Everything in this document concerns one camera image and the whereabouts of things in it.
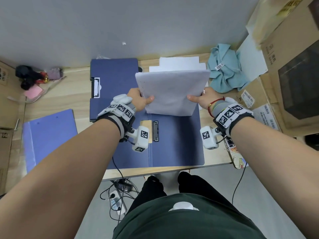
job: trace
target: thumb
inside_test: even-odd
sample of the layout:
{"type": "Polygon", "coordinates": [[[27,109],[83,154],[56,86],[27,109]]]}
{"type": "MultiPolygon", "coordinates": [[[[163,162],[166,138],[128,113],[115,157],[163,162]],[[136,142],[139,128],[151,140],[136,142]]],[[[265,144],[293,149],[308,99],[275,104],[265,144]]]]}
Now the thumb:
{"type": "Polygon", "coordinates": [[[155,99],[154,96],[150,96],[146,99],[146,105],[150,104],[155,99]]]}
{"type": "Polygon", "coordinates": [[[192,102],[199,103],[199,98],[200,98],[200,96],[187,95],[187,99],[189,99],[192,102]]]}

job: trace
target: wooden desk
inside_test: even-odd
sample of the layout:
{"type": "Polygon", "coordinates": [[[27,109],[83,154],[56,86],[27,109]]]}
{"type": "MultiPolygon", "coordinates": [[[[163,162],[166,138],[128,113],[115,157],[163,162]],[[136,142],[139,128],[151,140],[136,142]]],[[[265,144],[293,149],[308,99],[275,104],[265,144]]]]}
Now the wooden desk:
{"type": "MultiPolygon", "coordinates": [[[[209,58],[209,53],[195,54],[192,56],[199,56],[200,62],[206,63],[209,58]]],[[[141,60],[138,62],[138,64],[143,68],[144,72],[148,72],[149,66],[159,65],[159,59],[141,60]]],[[[89,121],[89,107],[91,98],[90,67],[66,69],[65,75],[66,78],[62,80],[56,87],[50,90],[45,96],[41,97],[38,101],[32,104],[26,104],[24,122],[66,109],[73,109],[78,133],[92,125],[92,123],[89,121]]],[[[230,92],[230,95],[228,96],[235,95],[236,92],[234,91],[230,92]]],[[[202,127],[206,125],[215,127],[213,119],[205,109],[200,111],[200,119],[202,127]]],[[[10,176],[8,176],[7,191],[10,190],[10,188],[12,188],[21,179],[21,177],[25,176],[26,174],[23,149],[19,149],[18,147],[18,145],[21,143],[21,125],[22,122],[19,125],[19,129],[15,135],[11,149],[12,158],[10,158],[10,160],[12,160],[12,163],[11,166],[9,166],[10,176]]],[[[229,154],[223,142],[220,143],[218,149],[204,149],[204,157],[205,164],[203,166],[121,169],[121,172],[124,177],[134,177],[231,163],[229,154]]],[[[106,170],[103,180],[110,180],[120,177],[121,175],[116,169],[109,169],[106,170]]]]}

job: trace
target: green shirt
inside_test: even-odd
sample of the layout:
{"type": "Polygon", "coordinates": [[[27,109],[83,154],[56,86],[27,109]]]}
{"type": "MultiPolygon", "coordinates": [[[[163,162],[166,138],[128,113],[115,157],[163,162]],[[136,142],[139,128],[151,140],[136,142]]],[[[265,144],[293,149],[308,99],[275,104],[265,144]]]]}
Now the green shirt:
{"type": "Polygon", "coordinates": [[[113,233],[123,238],[265,238],[243,214],[196,194],[179,193],[146,202],[131,211],[113,233]],[[177,202],[197,210],[172,210],[177,202]]]}

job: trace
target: floor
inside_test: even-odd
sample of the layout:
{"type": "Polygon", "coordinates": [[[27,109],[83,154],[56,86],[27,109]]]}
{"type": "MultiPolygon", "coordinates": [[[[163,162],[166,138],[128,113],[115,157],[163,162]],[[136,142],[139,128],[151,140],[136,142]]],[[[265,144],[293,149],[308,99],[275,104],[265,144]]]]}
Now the floor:
{"type": "MultiPolygon", "coordinates": [[[[234,189],[241,177],[242,169],[235,169],[232,164],[192,169],[191,174],[199,175],[217,189],[226,199],[231,201],[234,189]]],[[[167,194],[178,193],[176,179],[178,173],[166,173],[160,175],[167,194]]],[[[142,189],[144,178],[134,177],[131,181],[142,189]]],[[[76,239],[103,238],[111,239],[113,229],[117,221],[109,215],[109,201],[101,200],[100,193],[111,185],[110,181],[101,182],[87,212],[76,239]]],[[[124,198],[127,208],[132,204],[132,199],[124,198]]],[[[251,168],[247,167],[240,185],[234,197],[234,206],[249,217],[261,230],[266,238],[276,239],[304,239],[298,228],[274,201],[251,168]]],[[[115,211],[112,217],[118,219],[115,211]]]]}

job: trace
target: leg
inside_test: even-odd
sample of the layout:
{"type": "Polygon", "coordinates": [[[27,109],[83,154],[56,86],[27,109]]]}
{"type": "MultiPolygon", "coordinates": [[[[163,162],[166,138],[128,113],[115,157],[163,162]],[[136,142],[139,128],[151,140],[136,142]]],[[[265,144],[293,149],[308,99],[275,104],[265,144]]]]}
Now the leg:
{"type": "Polygon", "coordinates": [[[133,201],[129,211],[131,212],[133,209],[138,207],[139,205],[148,202],[153,199],[157,199],[167,194],[164,192],[164,187],[158,178],[155,176],[150,176],[145,181],[141,192],[138,194],[136,199],[133,201]]]}
{"type": "Polygon", "coordinates": [[[232,205],[232,203],[230,203],[203,178],[197,175],[190,175],[187,172],[181,172],[177,180],[180,193],[198,194],[213,201],[219,202],[238,212],[238,210],[232,205]]]}

